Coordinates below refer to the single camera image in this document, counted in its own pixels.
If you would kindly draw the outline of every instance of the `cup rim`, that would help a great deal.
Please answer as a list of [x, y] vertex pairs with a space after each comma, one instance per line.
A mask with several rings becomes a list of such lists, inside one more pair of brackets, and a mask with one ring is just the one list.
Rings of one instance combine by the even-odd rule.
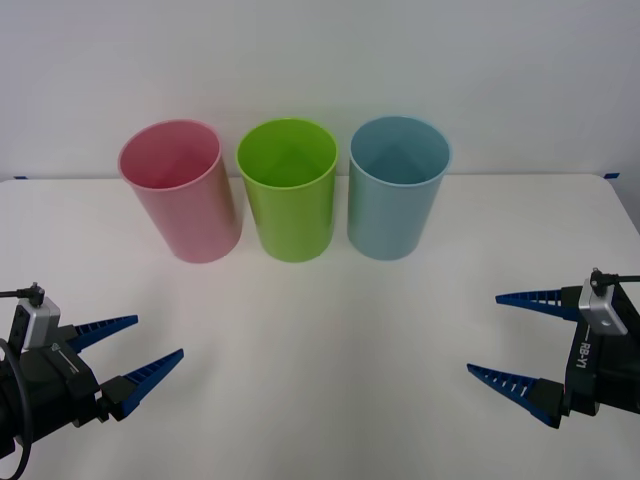
[[[371, 175], [370, 173], [366, 172], [360, 165], [358, 165], [358, 162], [356, 162], [355, 158], [353, 158], [353, 151], [352, 151], [352, 147], [353, 147], [353, 139], [355, 138], [356, 134], [365, 126], [369, 125], [370, 123], [376, 122], [378, 120], [382, 120], [383, 118], [407, 118], [410, 120], [415, 120], [417, 122], [420, 122], [424, 125], [426, 125], [427, 127], [431, 127], [433, 128], [436, 132], [438, 132], [440, 134], [440, 136], [442, 136], [442, 138], [444, 138], [444, 141], [447, 143], [447, 147], [449, 148], [449, 158], [447, 158], [447, 164], [444, 166], [444, 168], [442, 169], [442, 171], [436, 175], [433, 178], [430, 178], [429, 180], [425, 180], [424, 182], [419, 182], [419, 183], [393, 183], [393, 182], [387, 182], [386, 180], [382, 180], [380, 178], [374, 177], [373, 175]], [[428, 185], [429, 183], [432, 182], [436, 182], [438, 180], [440, 180], [449, 170], [449, 167], [451, 166], [451, 158], [453, 157], [453, 148], [451, 147], [451, 142], [449, 142], [449, 139], [440, 131], [440, 129], [436, 128], [434, 125], [432, 125], [431, 123], [427, 122], [426, 120], [420, 118], [420, 117], [415, 117], [412, 115], [380, 115], [379, 117], [374, 117], [370, 120], [367, 120], [366, 122], [364, 122], [362, 125], [360, 125], [358, 127], [358, 129], [354, 132], [354, 134], [351, 136], [351, 141], [349, 142], [349, 160], [350, 160], [350, 164], [355, 166], [360, 173], [362, 173], [365, 177], [377, 182], [377, 183], [381, 183], [383, 185], [387, 185], [389, 187], [398, 187], [398, 188], [417, 188], [417, 187], [422, 187], [424, 185]]]
[[[266, 183], [259, 182], [256, 179], [254, 179], [253, 177], [251, 177], [249, 174], [247, 174], [244, 171], [244, 169], [242, 168], [242, 165], [240, 165], [240, 159], [238, 157], [238, 153], [240, 152], [240, 147], [242, 146], [242, 142], [244, 142], [245, 139], [252, 132], [254, 132], [258, 128], [264, 127], [265, 125], [268, 125], [270, 123], [281, 122], [281, 121], [284, 121], [284, 120], [296, 120], [296, 121], [308, 123], [310, 125], [313, 125], [314, 127], [320, 128], [323, 132], [325, 132], [327, 135], [329, 135], [329, 138], [331, 138], [331, 141], [333, 142], [333, 145], [335, 146], [336, 153], [335, 153], [335, 157], [333, 159], [333, 162], [331, 162], [331, 165], [329, 166], [327, 171], [324, 172], [322, 175], [320, 175], [318, 178], [314, 178], [313, 180], [311, 180], [310, 182], [307, 182], [307, 183], [302, 183], [300, 185], [294, 185], [293, 187], [274, 187], [273, 185], [267, 185]], [[302, 118], [302, 117], [272, 118], [271, 120], [267, 120], [266, 122], [262, 122], [262, 123], [256, 125], [255, 127], [253, 127], [247, 133], [245, 133], [244, 136], [242, 137], [242, 139], [240, 140], [240, 142], [238, 142], [238, 145], [236, 146], [236, 165], [238, 166], [238, 170], [240, 171], [240, 174], [242, 175], [242, 177], [245, 180], [248, 180], [251, 183], [253, 183], [254, 185], [257, 185], [259, 187], [267, 188], [267, 189], [270, 189], [270, 190], [277, 190], [277, 191], [297, 190], [297, 189], [300, 189], [300, 188], [310, 187], [311, 185], [320, 182], [321, 180], [326, 178], [328, 175], [330, 175], [332, 171], [335, 170], [339, 158], [340, 158], [340, 147], [339, 147], [338, 141], [336, 140], [336, 137], [333, 135], [333, 133], [331, 133], [331, 131], [329, 129], [323, 127], [319, 123], [316, 123], [313, 120], [309, 120], [307, 118]]]
[[[165, 187], [165, 188], [145, 187], [144, 185], [139, 185], [136, 182], [129, 180], [125, 176], [125, 174], [122, 172], [122, 155], [124, 154], [124, 151], [131, 144], [131, 142], [133, 142], [136, 138], [138, 138], [143, 133], [146, 133], [152, 128], [158, 127], [160, 125], [166, 125], [168, 123], [188, 123], [191, 125], [199, 125], [209, 130], [216, 137], [216, 140], [218, 140], [218, 155], [216, 156], [216, 159], [213, 161], [211, 166], [207, 168], [200, 176], [194, 178], [193, 180], [190, 180], [187, 183], [183, 183], [182, 185], [176, 185], [175, 187]], [[118, 154], [118, 173], [120, 174], [120, 178], [122, 178], [125, 182], [127, 182], [129, 185], [131, 185], [132, 187], [138, 190], [144, 190], [146, 192], [172, 192], [176, 190], [181, 190], [183, 188], [187, 188], [191, 185], [201, 182], [209, 173], [211, 173], [211, 171], [213, 171], [214, 168], [216, 168], [218, 163], [220, 163], [221, 159], [222, 159], [222, 142], [220, 141], [220, 135], [218, 135], [218, 132], [216, 131], [215, 128], [199, 120], [192, 120], [189, 118], [175, 118], [171, 120], [163, 120], [161, 122], [156, 122], [152, 125], [149, 125], [143, 128], [142, 130], [136, 132], [131, 138], [129, 138], [129, 140], [127, 140], [127, 143], [124, 144], [124, 146], [120, 149], [120, 153]]]

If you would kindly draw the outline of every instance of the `green cup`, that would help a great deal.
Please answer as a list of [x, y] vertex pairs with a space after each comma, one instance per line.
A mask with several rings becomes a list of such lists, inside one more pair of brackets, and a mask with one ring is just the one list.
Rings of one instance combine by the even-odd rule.
[[267, 253], [285, 262], [320, 255], [333, 234], [333, 135], [308, 120], [271, 120], [242, 139], [236, 159]]

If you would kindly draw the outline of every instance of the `metal bracket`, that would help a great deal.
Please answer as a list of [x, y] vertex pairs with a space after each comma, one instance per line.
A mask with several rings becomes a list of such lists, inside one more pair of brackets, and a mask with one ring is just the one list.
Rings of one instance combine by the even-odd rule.
[[587, 278], [584, 281], [580, 299], [578, 300], [580, 313], [597, 335], [626, 335], [628, 333], [627, 327], [612, 305], [615, 285], [609, 285], [606, 288], [604, 296], [599, 297], [593, 291], [591, 279]]

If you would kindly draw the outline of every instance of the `pink cup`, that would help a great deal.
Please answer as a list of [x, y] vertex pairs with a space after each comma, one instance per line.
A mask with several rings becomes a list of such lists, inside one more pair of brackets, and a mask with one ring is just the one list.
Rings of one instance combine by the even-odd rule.
[[170, 120], [145, 128], [120, 152], [122, 178], [186, 262], [217, 260], [240, 239], [221, 150], [208, 125]]

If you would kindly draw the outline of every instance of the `light blue cup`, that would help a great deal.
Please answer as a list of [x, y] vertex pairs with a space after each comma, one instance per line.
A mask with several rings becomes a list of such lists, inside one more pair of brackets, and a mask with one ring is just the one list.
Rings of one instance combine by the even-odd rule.
[[451, 163], [447, 140], [411, 117], [381, 117], [351, 139], [349, 240], [364, 255], [396, 260], [418, 245]]

